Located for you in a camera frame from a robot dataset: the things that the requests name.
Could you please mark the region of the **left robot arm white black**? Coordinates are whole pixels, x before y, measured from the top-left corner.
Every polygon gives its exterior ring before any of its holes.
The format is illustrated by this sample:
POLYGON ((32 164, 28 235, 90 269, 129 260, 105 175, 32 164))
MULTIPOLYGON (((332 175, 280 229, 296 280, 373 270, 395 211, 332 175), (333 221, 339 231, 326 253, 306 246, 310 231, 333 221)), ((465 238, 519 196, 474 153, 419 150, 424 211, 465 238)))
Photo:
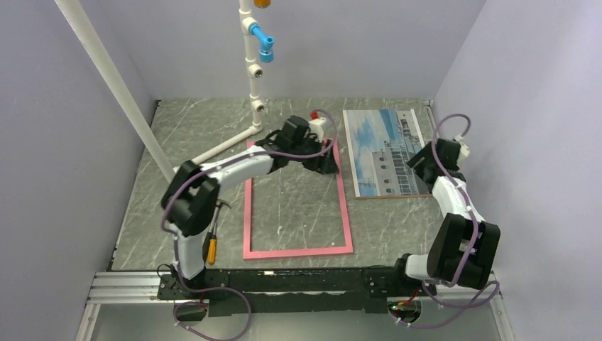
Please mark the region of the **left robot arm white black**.
POLYGON ((221 194, 291 162, 315 173, 337 174, 336 140, 324 138, 326 125, 334 123, 323 109, 314 110, 310 120, 292 115, 281 129, 238 154, 213 163, 198 165, 188 160, 180 165, 160 202, 160 227, 174 238, 172 273, 177 277, 175 287, 184 297, 195 298, 205 287, 208 257, 201 238, 214 221, 221 194))

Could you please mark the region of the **pink photo frame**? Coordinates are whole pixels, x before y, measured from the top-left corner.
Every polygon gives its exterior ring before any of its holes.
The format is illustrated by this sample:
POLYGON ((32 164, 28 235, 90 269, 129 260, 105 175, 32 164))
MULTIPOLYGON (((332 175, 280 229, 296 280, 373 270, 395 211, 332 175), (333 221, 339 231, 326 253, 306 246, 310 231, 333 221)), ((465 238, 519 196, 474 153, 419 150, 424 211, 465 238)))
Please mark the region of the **pink photo frame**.
POLYGON ((251 179, 245 182, 244 186, 244 220, 243 220, 243 258, 245 260, 256 259, 277 259, 277 258, 294 258, 294 257, 309 257, 309 256, 329 256, 340 254, 351 254, 354 252, 353 238, 351 233, 351 225, 349 220, 349 211, 347 207, 346 194, 344 189, 344 180, 341 170, 341 158, 337 142, 333 146, 334 160, 339 167, 339 173, 336 175, 336 185, 339 199, 339 206, 342 221, 342 234, 345 244, 339 247, 320 247, 320 248, 305 248, 305 249, 279 249, 279 250, 264 250, 253 251, 251 242, 252 228, 252 208, 253 208, 253 181, 251 179))

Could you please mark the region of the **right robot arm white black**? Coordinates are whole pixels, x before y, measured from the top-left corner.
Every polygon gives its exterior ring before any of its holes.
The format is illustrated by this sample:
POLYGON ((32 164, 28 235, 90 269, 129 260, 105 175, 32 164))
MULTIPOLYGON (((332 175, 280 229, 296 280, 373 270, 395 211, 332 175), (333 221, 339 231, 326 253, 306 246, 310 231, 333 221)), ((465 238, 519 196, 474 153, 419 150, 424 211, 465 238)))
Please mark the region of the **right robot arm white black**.
POLYGON ((486 286, 500 239, 469 197, 459 164, 470 149, 461 136, 429 142, 407 165, 428 187, 443 221, 427 254, 404 254, 395 263, 391 285, 407 295, 419 281, 438 281, 472 289, 486 286))

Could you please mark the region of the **building photo print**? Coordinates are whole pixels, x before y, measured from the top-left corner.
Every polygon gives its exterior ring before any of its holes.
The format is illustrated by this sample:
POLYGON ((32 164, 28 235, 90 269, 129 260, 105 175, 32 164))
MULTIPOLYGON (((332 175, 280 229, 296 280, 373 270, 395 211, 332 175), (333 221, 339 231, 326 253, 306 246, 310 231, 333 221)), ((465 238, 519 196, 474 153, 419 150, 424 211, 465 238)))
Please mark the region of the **building photo print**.
POLYGON ((425 146, 414 109, 343 111, 355 196, 430 194, 406 165, 425 146))

